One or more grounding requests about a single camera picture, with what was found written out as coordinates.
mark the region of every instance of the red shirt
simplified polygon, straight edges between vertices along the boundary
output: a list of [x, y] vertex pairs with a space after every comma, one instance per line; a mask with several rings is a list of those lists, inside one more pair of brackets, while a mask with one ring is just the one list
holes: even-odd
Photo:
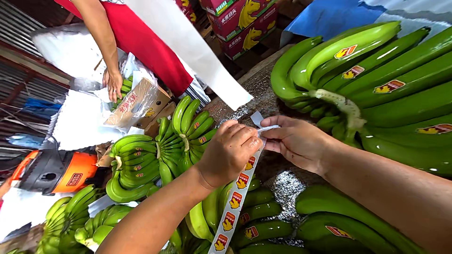
[[[61, 6], [82, 18], [69, 0], [55, 0]], [[132, 52], [154, 72], [176, 97], [193, 81], [177, 55], [127, 6], [101, 2], [107, 13], [118, 48]]]

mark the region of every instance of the corrugated metal wall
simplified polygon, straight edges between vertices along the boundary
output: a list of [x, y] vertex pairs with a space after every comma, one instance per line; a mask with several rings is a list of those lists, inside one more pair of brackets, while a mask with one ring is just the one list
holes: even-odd
[[46, 28], [6, 0], [0, 0], [0, 40], [29, 54], [42, 57], [31, 41], [32, 31]]

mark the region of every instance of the banana box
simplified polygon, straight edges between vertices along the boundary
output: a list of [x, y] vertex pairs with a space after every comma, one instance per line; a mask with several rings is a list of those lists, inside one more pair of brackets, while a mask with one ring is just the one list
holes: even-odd
[[214, 16], [220, 16], [236, 0], [199, 0], [201, 7]]
[[249, 27], [277, 0], [238, 0], [220, 16], [207, 14], [212, 30], [227, 42]]
[[273, 32], [278, 16], [277, 7], [277, 4], [272, 5], [248, 28], [237, 34], [234, 39], [228, 42], [219, 40], [224, 54], [235, 60]]

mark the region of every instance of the green banana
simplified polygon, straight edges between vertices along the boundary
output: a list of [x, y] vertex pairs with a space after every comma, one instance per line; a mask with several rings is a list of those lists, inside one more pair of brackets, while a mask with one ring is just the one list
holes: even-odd
[[327, 108], [329, 107], [329, 105], [323, 105], [320, 108], [315, 108], [311, 111], [311, 117], [312, 118], [320, 118], [323, 115], [325, 115], [325, 112], [327, 110]]
[[408, 125], [451, 113], [451, 93], [452, 81], [361, 112], [367, 125], [385, 128]]
[[210, 232], [209, 226], [207, 225], [206, 219], [202, 212], [202, 202], [199, 202], [195, 207], [193, 207], [188, 215], [185, 217], [187, 221], [188, 228], [190, 232], [198, 238], [213, 241], [213, 235]]
[[383, 66], [408, 50], [414, 48], [428, 35], [429, 32], [430, 28], [423, 27], [390, 43], [388, 46], [377, 51], [375, 54], [357, 63], [348, 71], [337, 75], [323, 85], [322, 88], [330, 92], [336, 92], [338, 89], [345, 87], [352, 81], [363, 77], [367, 73], [370, 73], [371, 71]]
[[342, 122], [342, 118], [340, 116], [334, 116], [334, 117], [324, 117], [320, 119], [317, 122], [317, 127], [324, 132], [331, 131], [332, 128], [334, 128], [336, 125], [340, 124]]
[[71, 213], [74, 206], [86, 195], [88, 195], [90, 192], [94, 191], [94, 184], [90, 184], [86, 186], [85, 188], [78, 191], [72, 199], [67, 203], [66, 205], [66, 213]]
[[267, 188], [258, 188], [246, 194], [245, 200], [243, 201], [243, 208], [268, 203], [274, 199], [275, 196], [271, 190]]
[[128, 135], [124, 136], [120, 139], [118, 139], [113, 145], [110, 152], [110, 156], [114, 157], [116, 155], [116, 151], [121, 150], [123, 145], [135, 142], [135, 141], [152, 141], [152, 137], [148, 135], [142, 135], [142, 134], [134, 134], [134, 135]]
[[331, 212], [308, 215], [297, 230], [297, 238], [303, 240], [305, 248], [322, 253], [337, 253], [345, 246], [353, 253], [401, 253], [366, 224]]
[[309, 254], [309, 251], [302, 247], [290, 245], [265, 244], [259, 246], [246, 247], [239, 250], [239, 254]]
[[346, 31], [333, 39], [315, 47], [298, 60], [290, 71], [290, 77], [294, 83], [306, 90], [315, 87], [310, 83], [312, 72], [321, 64], [332, 58], [348, 57], [343, 53], [352, 51], [360, 45], [370, 45], [367, 52], [380, 46], [394, 37], [400, 31], [400, 21], [391, 21], [378, 24], [370, 24], [352, 31]]
[[201, 101], [199, 99], [195, 99], [190, 103], [190, 105], [188, 105], [187, 109], [185, 110], [180, 122], [180, 131], [183, 134], [186, 134], [190, 129], [190, 124], [193, 120], [193, 116], [195, 115], [196, 110], [199, 108], [200, 104]]
[[141, 155], [138, 158], [134, 158], [131, 160], [126, 160], [123, 161], [124, 165], [126, 166], [135, 166], [144, 162], [148, 162], [148, 161], [154, 161], [156, 160], [155, 154], [154, 153], [147, 153], [145, 155]]
[[107, 237], [110, 231], [113, 229], [112, 226], [101, 225], [93, 234], [93, 241], [97, 244], [101, 244], [102, 241]]
[[348, 84], [338, 93], [350, 94], [374, 88], [452, 50], [452, 28], [448, 28], [398, 58]]
[[323, 85], [325, 85], [335, 76], [343, 73], [344, 71], [355, 66], [358, 62], [366, 59], [368, 56], [378, 51], [381, 47], [384, 47], [384, 44], [390, 43], [391, 39], [387, 41], [387, 38], [390, 36], [393, 36], [391, 38], [394, 38], [394, 35], [392, 33], [388, 33], [385, 35], [385, 39], [383, 40], [384, 42], [375, 41], [368, 45], [359, 45], [356, 47], [355, 52], [351, 55], [345, 56], [340, 59], [333, 58], [331, 60], [328, 60], [312, 72], [311, 84], [314, 87], [322, 88]]
[[214, 120], [212, 117], [208, 117], [190, 136], [188, 136], [188, 140], [193, 140], [195, 138], [199, 138], [203, 133], [205, 133], [210, 126], [212, 126]]
[[384, 85], [358, 94], [351, 94], [349, 99], [359, 108], [370, 108], [423, 91], [451, 79], [452, 52], [449, 52]]
[[190, 128], [188, 129], [186, 136], [190, 136], [193, 132], [209, 117], [208, 111], [202, 111], [199, 113], [195, 119], [191, 122]]
[[297, 90], [287, 75], [293, 63], [298, 61], [321, 42], [321, 36], [306, 39], [287, 50], [287, 52], [285, 52], [276, 62], [270, 76], [270, 81], [272, 83], [273, 92], [284, 102], [299, 97], [309, 97], [308, 93]]
[[327, 185], [312, 185], [298, 195], [295, 209], [299, 214], [332, 212], [356, 219], [379, 233], [402, 253], [425, 253], [397, 229], [356, 203], [345, 194]]
[[218, 196], [223, 188], [216, 188], [202, 201], [202, 212], [207, 224], [216, 232], [220, 217], [218, 215]]
[[174, 180], [170, 168], [162, 161], [162, 159], [159, 159], [159, 173], [160, 178], [162, 179], [162, 187]]
[[365, 130], [360, 133], [366, 151], [398, 161], [439, 176], [452, 176], [452, 149], [450, 145], [439, 147], [408, 147], [398, 145], [373, 135]]
[[179, 101], [179, 104], [177, 104], [176, 109], [174, 110], [173, 119], [171, 123], [173, 125], [174, 132], [177, 134], [182, 134], [181, 130], [182, 117], [190, 101], [191, 101], [190, 96], [183, 97], [182, 100]]
[[246, 223], [265, 217], [276, 216], [282, 211], [281, 206], [276, 202], [268, 202], [253, 207], [243, 209], [240, 213], [239, 221], [237, 222], [237, 228], [240, 228]]
[[167, 117], [159, 118], [160, 120], [160, 126], [159, 126], [159, 134], [155, 137], [155, 141], [160, 142], [165, 136], [166, 131], [168, 130], [168, 126], [171, 124], [171, 122], [168, 120]]
[[372, 136], [403, 146], [418, 148], [449, 146], [452, 144], [452, 113], [401, 127], [366, 126], [366, 129]]
[[293, 232], [292, 225], [284, 221], [264, 221], [257, 222], [249, 227], [245, 228], [244, 231], [239, 231], [234, 234], [231, 243], [238, 249], [243, 248], [251, 243], [257, 241], [286, 237], [291, 235]]
[[213, 138], [213, 136], [215, 135], [217, 130], [218, 129], [212, 129], [209, 132], [207, 132], [206, 134], [201, 135], [199, 138], [190, 140], [190, 144], [200, 146], [206, 142], [209, 142]]
[[126, 203], [137, 200], [146, 195], [153, 183], [147, 183], [133, 190], [125, 190], [119, 184], [119, 171], [116, 171], [113, 177], [107, 182], [106, 191], [108, 196], [115, 202]]
[[157, 152], [157, 147], [155, 146], [155, 142], [135, 141], [123, 145], [118, 151], [119, 156], [123, 157], [137, 151], [148, 151], [150, 153], [155, 153]]
[[60, 207], [64, 204], [67, 204], [72, 197], [64, 197], [64, 198], [60, 198], [58, 199], [51, 207], [50, 209], [47, 211], [46, 214], [46, 221], [50, 221], [50, 219], [53, 217], [53, 215], [57, 212], [58, 209], [60, 209]]

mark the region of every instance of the cardboard box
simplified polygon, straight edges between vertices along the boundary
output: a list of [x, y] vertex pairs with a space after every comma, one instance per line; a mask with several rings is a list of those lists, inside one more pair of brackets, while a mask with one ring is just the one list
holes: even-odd
[[201, 7], [214, 16], [219, 16], [234, 3], [235, 0], [199, 0]]
[[151, 107], [147, 110], [146, 115], [135, 124], [135, 127], [145, 129], [149, 123], [151, 123], [154, 119], [157, 119], [156, 117], [160, 111], [166, 107], [170, 100], [170, 96], [159, 86], [159, 92], [154, 102], [152, 102]]
[[235, 60], [250, 48], [254, 47], [262, 39], [275, 29], [276, 17], [278, 16], [277, 4], [272, 5], [247, 29], [243, 30], [233, 40], [224, 42], [220, 40], [224, 54]]
[[264, 14], [276, 0], [238, 0], [220, 16], [207, 14], [212, 29], [223, 41], [227, 42], [249, 27]]
[[176, 103], [171, 102], [160, 113], [144, 128], [144, 134], [156, 137], [159, 134], [159, 126], [160, 124], [157, 122], [157, 119], [162, 117], [168, 117], [173, 115], [174, 110], [176, 109]]

